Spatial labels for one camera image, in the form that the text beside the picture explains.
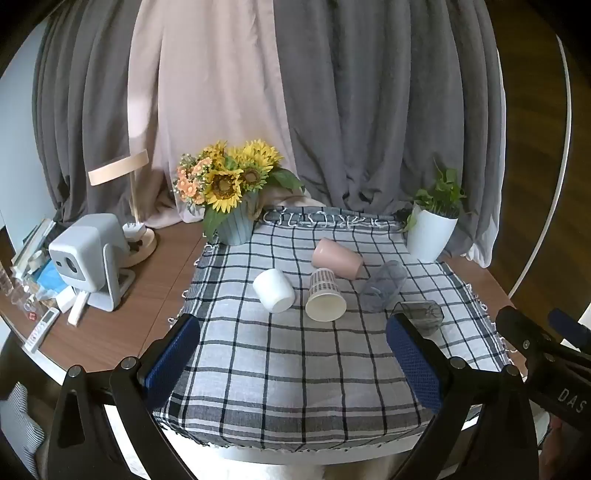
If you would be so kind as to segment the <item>white ceramic cup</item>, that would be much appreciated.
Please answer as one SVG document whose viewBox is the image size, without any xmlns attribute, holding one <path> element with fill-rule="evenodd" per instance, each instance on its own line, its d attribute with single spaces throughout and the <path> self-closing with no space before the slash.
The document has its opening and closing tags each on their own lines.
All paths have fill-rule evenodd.
<svg viewBox="0 0 591 480">
<path fill-rule="evenodd" d="M 270 313 L 287 311 L 294 305 L 296 293 L 283 271 L 269 269 L 256 276 L 252 283 L 260 303 Z"/>
</svg>

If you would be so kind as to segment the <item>clear blue plastic cup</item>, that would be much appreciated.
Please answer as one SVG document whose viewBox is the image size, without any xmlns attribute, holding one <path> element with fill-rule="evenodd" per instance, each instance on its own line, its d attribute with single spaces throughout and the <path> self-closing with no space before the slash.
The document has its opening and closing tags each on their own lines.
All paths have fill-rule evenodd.
<svg viewBox="0 0 591 480">
<path fill-rule="evenodd" d="M 408 271 L 402 263 L 388 261 L 363 285 L 360 293 L 362 309 L 372 313 L 386 310 L 398 297 L 407 279 Z"/>
</svg>

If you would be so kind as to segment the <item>patterned paper cup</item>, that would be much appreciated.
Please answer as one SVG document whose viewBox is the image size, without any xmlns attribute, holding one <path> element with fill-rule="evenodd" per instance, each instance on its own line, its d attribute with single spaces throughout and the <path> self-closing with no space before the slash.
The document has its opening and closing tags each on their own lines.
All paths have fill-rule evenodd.
<svg viewBox="0 0 591 480">
<path fill-rule="evenodd" d="M 318 268 L 311 274 L 305 313 L 317 322 L 332 322 L 346 313 L 346 300 L 331 269 Z"/>
</svg>

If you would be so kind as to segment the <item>pink cup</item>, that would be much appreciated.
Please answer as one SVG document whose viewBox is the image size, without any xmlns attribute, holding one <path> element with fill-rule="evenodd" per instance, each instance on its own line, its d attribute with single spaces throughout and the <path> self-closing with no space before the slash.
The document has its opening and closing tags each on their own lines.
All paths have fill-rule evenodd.
<svg viewBox="0 0 591 480">
<path fill-rule="evenodd" d="M 363 258 L 335 241 L 322 238 L 312 252 L 311 264 L 315 268 L 332 270 L 339 277 L 356 280 L 363 265 Z"/>
</svg>

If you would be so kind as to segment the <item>striped chair cushion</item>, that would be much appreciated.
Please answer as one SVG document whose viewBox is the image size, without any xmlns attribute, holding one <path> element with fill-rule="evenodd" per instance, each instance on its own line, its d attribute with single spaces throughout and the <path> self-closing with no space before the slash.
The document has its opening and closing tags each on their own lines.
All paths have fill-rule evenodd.
<svg viewBox="0 0 591 480">
<path fill-rule="evenodd" d="M 29 474 L 39 479 L 35 454 L 43 444 L 45 434 L 28 413 L 28 391 L 20 382 L 1 402 L 1 431 Z"/>
</svg>

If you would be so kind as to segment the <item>white remote control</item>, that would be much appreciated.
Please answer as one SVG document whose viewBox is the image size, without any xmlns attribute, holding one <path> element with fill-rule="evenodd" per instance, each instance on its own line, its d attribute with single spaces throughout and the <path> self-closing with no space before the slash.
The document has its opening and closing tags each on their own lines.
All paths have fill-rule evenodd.
<svg viewBox="0 0 591 480">
<path fill-rule="evenodd" d="M 49 308 L 28 336 L 24 347 L 31 354 L 35 353 L 42 344 L 46 334 L 49 332 L 55 321 L 60 316 L 60 311 L 56 308 Z"/>
</svg>

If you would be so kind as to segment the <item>white small remote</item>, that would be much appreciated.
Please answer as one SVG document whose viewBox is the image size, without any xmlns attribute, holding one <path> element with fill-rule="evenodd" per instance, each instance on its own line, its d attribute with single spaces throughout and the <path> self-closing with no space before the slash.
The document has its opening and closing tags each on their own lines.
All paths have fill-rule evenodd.
<svg viewBox="0 0 591 480">
<path fill-rule="evenodd" d="M 89 292 L 79 291 L 76 295 L 74 303 L 69 311 L 67 322 L 69 325 L 76 327 L 82 316 L 83 310 L 87 304 Z"/>
</svg>

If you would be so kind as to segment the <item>blue cloth pack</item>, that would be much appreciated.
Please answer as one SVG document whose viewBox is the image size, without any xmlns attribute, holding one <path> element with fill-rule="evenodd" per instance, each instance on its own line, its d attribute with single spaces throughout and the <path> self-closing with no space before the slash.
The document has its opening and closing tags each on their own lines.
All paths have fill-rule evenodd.
<svg viewBox="0 0 591 480">
<path fill-rule="evenodd" d="M 35 294 L 38 300 L 53 299 L 68 287 L 52 260 L 34 275 L 34 281 L 38 287 Z"/>
</svg>

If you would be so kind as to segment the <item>white plant pot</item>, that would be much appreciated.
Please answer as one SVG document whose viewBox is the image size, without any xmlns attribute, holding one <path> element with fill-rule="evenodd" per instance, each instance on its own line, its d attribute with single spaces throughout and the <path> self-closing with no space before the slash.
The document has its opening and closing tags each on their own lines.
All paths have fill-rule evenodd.
<svg viewBox="0 0 591 480">
<path fill-rule="evenodd" d="M 413 206 L 407 233 L 408 252 L 421 262 L 435 262 L 448 244 L 457 218 L 447 218 Z"/>
</svg>

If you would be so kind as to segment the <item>green potted plant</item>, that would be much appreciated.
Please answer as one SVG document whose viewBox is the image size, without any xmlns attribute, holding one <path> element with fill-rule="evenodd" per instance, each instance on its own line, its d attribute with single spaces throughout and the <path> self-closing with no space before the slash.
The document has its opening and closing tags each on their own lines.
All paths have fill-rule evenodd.
<svg viewBox="0 0 591 480">
<path fill-rule="evenodd" d="M 436 170 L 438 177 L 434 185 L 430 189 L 421 188 L 415 194 L 404 232 L 409 232 L 417 224 L 418 210 L 453 220 L 460 217 L 466 195 L 458 183 L 457 171 L 453 168 L 442 170 L 439 166 L 436 166 Z"/>
</svg>

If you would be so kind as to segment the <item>white mini projector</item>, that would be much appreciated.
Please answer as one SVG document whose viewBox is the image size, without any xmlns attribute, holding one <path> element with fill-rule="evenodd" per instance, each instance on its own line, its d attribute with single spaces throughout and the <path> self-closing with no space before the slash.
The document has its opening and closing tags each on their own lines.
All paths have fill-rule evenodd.
<svg viewBox="0 0 591 480">
<path fill-rule="evenodd" d="M 135 280 L 124 267 L 129 246 L 121 225 L 111 213 L 88 214 L 58 235 L 48 247 L 63 281 L 80 302 L 112 312 Z"/>
</svg>

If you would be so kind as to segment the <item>grey plaid tablecloth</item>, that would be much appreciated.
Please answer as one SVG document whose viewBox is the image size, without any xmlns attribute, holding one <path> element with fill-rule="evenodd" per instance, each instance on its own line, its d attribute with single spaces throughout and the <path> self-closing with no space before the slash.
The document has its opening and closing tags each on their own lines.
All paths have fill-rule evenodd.
<svg viewBox="0 0 591 480">
<path fill-rule="evenodd" d="M 339 280 L 346 313 L 311 320 L 311 256 L 328 238 L 359 253 L 358 279 Z M 239 246 L 207 243 L 183 309 L 200 322 L 197 350 L 156 419 L 202 444 L 290 452 L 380 444 L 422 430 L 431 412 L 417 400 L 387 343 L 387 312 L 362 309 L 363 284 L 386 262 L 408 271 L 400 300 L 437 302 L 444 313 L 434 342 L 475 369 L 509 361 L 486 309 L 444 263 L 408 252 L 391 217 L 335 208 L 267 209 Z M 294 305 L 270 313 L 252 283 L 278 269 Z"/>
</svg>

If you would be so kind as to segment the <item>wooden desk lamp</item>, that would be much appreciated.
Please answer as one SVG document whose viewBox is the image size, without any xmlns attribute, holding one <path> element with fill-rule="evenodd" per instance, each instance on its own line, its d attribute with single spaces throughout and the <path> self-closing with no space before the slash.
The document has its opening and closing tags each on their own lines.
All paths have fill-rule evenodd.
<svg viewBox="0 0 591 480">
<path fill-rule="evenodd" d="M 154 231 L 140 220 L 136 198 L 135 172 L 148 164 L 149 158 L 147 151 L 142 150 L 139 153 L 121 158 L 88 172 L 88 179 L 91 186 L 101 185 L 122 177 L 125 177 L 128 181 L 129 207 L 133 221 L 125 223 L 122 227 L 123 234 L 129 246 L 129 255 L 122 263 L 124 268 L 133 267 L 145 261 L 153 254 L 157 246 Z"/>
</svg>

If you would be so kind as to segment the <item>teal ribbed vase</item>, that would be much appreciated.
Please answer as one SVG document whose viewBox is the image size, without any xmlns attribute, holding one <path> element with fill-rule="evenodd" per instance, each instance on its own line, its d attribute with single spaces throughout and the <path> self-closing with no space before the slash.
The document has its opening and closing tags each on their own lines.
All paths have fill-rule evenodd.
<svg viewBox="0 0 591 480">
<path fill-rule="evenodd" d="M 221 222 L 216 230 L 219 242 L 224 245 L 238 246 L 245 244 L 252 237 L 256 205 L 259 195 L 246 193 L 238 204 Z"/>
</svg>

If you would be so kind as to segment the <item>sunflower bouquet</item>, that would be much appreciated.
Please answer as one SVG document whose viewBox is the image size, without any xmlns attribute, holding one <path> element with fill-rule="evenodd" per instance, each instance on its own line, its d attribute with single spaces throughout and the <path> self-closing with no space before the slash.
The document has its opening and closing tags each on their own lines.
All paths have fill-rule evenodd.
<svg viewBox="0 0 591 480">
<path fill-rule="evenodd" d="M 266 187 L 304 192 L 304 183 L 281 166 L 281 160 L 280 151 L 260 139 L 249 140 L 239 147 L 218 141 L 198 155 L 181 156 L 177 178 L 173 181 L 174 193 L 190 213 L 202 215 L 207 240 L 218 239 L 218 226 L 246 193 L 260 195 Z"/>
</svg>

